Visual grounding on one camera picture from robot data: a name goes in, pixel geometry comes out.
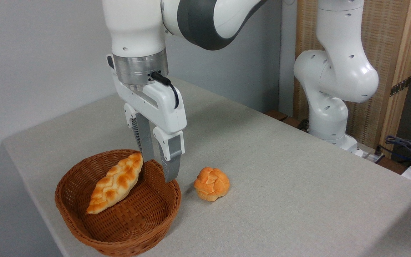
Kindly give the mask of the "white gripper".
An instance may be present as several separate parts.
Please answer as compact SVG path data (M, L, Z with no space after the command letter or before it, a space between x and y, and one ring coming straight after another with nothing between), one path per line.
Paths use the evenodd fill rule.
M111 55L107 55L116 91L124 104L128 126L132 129L139 151L145 162L154 159L153 142L149 121L156 127L153 134L158 140L165 182L176 179L181 166L181 155L185 153L183 129L187 125L183 99L179 90L178 107L171 87L158 81L134 91L117 78Z

